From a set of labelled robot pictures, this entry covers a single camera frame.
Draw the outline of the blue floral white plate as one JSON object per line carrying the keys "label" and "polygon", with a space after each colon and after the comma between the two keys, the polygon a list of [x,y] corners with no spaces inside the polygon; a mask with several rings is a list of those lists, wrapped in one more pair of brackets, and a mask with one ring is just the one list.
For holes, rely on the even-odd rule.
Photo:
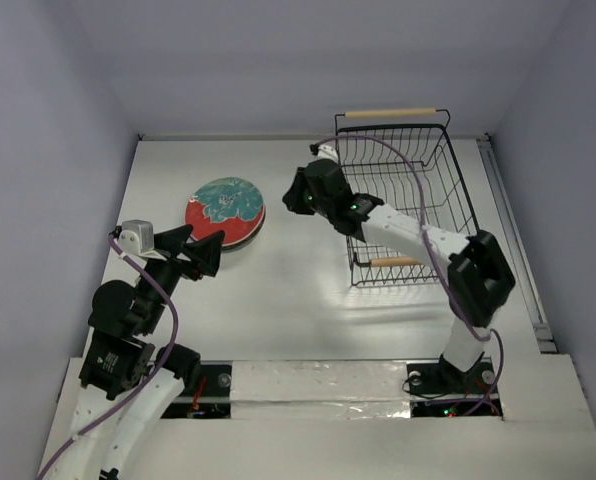
{"label": "blue floral white plate", "polygon": [[265,220],[266,216],[263,215],[260,221],[257,223],[256,227],[249,234],[247,234],[243,239],[232,244],[227,245],[226,243],[223,243],[222,250],[225,252],[236,251],[251,244],[256,238],[256,236],[259,234],[259,232],[262,230]]}

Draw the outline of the white bowl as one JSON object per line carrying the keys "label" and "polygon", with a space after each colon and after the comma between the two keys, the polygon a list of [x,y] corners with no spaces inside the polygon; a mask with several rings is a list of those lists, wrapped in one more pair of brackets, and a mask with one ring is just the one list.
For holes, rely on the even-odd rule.
{"label": "white bowl", "polygon": [[223,245],[222,252],[227,253],[227,254],[235,253],[235,252],[241,251],[243,249],[246,249],[247,247],[252,245],[254,242],[255,242],[254,238],[249,238],[246,242],[234,243],[233,245]]}

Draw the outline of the teal red plate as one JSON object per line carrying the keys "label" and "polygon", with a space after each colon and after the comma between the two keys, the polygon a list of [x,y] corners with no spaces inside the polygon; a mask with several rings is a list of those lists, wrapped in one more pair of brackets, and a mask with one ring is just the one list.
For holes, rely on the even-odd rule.
{"label": "teal red plate", "polygon": [[249,234],[263,215],[266,205],[256,185],[240,177],[223,177],[194,192],[187,203],[185,222],[193,226],[193,240],[223,230],[223,243],[229,245]]}

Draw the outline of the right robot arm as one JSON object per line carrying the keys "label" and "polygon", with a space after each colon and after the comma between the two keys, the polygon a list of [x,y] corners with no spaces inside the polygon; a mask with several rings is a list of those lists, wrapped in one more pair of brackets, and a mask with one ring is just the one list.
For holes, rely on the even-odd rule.
{"label": "right robot arm", "polygon": [[298,215],[323,216],[335,231],[376,244],[432,268],[454,314],[449,340],[438,361],[438,379],[460,392],[475,378],[474,367],[492,334],[490,324],[516,285],[511,267],[488,231],[450,232],[397,211],[382,199],[354,193],[342,169],[318,158],[297,169],[283,203]]}

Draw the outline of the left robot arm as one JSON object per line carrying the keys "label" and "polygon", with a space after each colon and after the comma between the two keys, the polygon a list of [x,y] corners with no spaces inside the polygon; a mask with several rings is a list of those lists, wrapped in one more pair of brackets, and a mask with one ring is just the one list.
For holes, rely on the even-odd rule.
{"label": "left robot arm", "polygon": [[176,342],[180,315],[172,296],[181,280],[217,274],[225,233],[195,240],[192,231],[183,225],[156,233],[150,222],[131,220],[108,234],[110,250],[138,278],[95,291],[69,434],[38,478],[127,478],[172,401],[197,391],[201,356]]}

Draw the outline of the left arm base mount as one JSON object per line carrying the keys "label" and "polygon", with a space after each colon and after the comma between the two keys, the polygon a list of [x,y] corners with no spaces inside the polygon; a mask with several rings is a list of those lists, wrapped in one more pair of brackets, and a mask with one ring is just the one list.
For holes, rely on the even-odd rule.
{"label": "left arm base mount", "polygon": [[231,362],[207,362],[201,366],[197,388],[185,390],[172,401],[162,419],[218,420],[231,417]]}

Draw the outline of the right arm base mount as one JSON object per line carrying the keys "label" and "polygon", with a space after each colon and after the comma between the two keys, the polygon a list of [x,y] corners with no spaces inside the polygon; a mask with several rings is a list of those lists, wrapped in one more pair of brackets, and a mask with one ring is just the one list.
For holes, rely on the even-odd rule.
{"label": "right arm base mount", "polygon": [[496,372],[489,359],[467,373],[454,372],[437,362],[407,365],[402,391],[414,418],[503,417]]}

